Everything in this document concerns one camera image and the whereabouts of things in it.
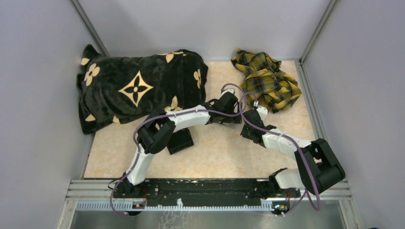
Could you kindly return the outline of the yellow plaid cloth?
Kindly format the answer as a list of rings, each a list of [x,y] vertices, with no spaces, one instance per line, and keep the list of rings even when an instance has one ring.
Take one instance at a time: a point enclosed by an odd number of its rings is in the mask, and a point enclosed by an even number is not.
[[[237,48],[231,59],[234,68],[244,76],[241,88],[253,104],[255,100],[272,113],[290,109],[302,95],[297,80],[281,70],[282,61],[265,52],[251,52]]]

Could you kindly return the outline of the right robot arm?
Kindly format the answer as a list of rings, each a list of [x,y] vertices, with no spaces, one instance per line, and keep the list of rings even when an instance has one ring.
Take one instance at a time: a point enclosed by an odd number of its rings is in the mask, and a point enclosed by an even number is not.
[[[269,176],[269,191],[275,197],[287,189],[306,189],[321,194],[346,178],[345,171],[329,143],[323,139],[304,140],[287,135],[273,125],[264,125],[258,109],[243,113],[241,136],[266,149],[273,149],[294,159],[296,169],[281,168]]]

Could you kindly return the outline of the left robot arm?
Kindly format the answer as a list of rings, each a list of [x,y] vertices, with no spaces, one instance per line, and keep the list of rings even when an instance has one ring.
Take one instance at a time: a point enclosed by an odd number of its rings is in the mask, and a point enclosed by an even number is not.
[[[134,131],[136,151],[129,168],[112,190],[115,198],[142,194],[147,170],[155,154],[165,148],[175,151],[189,146],[188,137],[177,132],[192,126],[208,124],[239,124],[240,101],[234,92],[226,90],[219,99],[212,99],[195,107],[180,111],[154,110]]]

